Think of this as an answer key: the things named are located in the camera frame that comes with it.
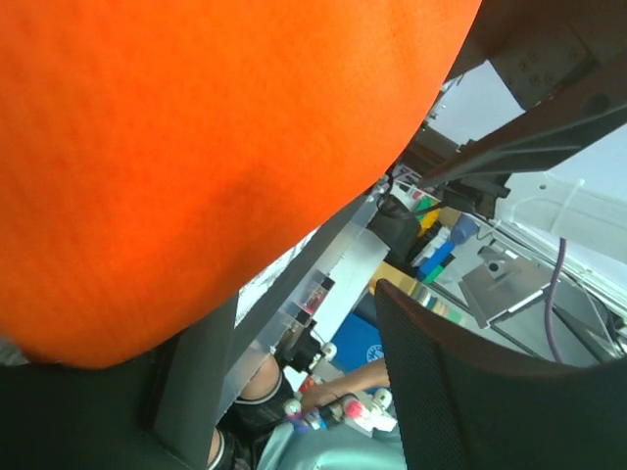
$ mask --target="purple cable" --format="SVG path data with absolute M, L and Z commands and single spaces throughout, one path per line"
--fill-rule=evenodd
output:
M 559 275 L 561 269 L 564 266 L 564 259 L 566 258 L 566 240 L 559 239 L 559 252 L 557 253 L 557 261 L 555 262 L 555 269 L 553 276 L 551 277 L 551 284 L 549 284 L 549 291 L 547 293 L 547 301 L 545 302 L 545 329 L 547 330 L 547 340 L 549 341 L 549 348 L 555 357 L 555 361 L 564 363 L 564 359 L 557 347 L 557 341 L 555 340 L 555 331 L 553 327 L 553 304 L 555 303 L 555 292 L 557 291 L 557 282 L 559 281 Z

